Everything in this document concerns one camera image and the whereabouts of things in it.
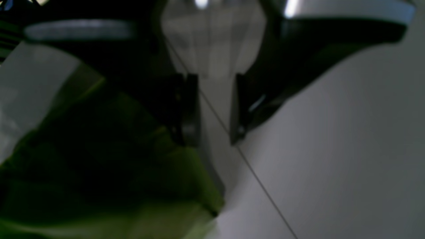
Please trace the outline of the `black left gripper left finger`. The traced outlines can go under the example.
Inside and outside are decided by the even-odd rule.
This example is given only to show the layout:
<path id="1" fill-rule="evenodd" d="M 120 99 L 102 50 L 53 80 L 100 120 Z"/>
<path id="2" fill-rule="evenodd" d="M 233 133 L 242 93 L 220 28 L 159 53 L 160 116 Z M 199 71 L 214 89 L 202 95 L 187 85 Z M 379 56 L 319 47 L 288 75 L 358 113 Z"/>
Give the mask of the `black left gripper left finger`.
<path id="1" fill-rule="evenodd" d="M 138 100 L 179 145 L 201 137 L 198 77 L 178 70 L 161 28 L 167 0 L 49 0 L 25 38 L 76 56 Z"/>

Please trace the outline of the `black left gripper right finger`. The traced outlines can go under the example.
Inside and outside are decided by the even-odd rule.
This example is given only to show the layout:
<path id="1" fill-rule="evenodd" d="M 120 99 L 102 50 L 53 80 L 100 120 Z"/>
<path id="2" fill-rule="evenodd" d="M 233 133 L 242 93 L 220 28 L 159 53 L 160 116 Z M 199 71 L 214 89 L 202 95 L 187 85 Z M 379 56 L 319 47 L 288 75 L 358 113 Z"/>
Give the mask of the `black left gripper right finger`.
<path id="1" fill-rule="evenodd" d="M 412 0 L 261 0 L 266 25 L 249 69 L 235 76 L 230 142 L 237 145 L 291 97 L 354 53 L 401 41 Z"/>

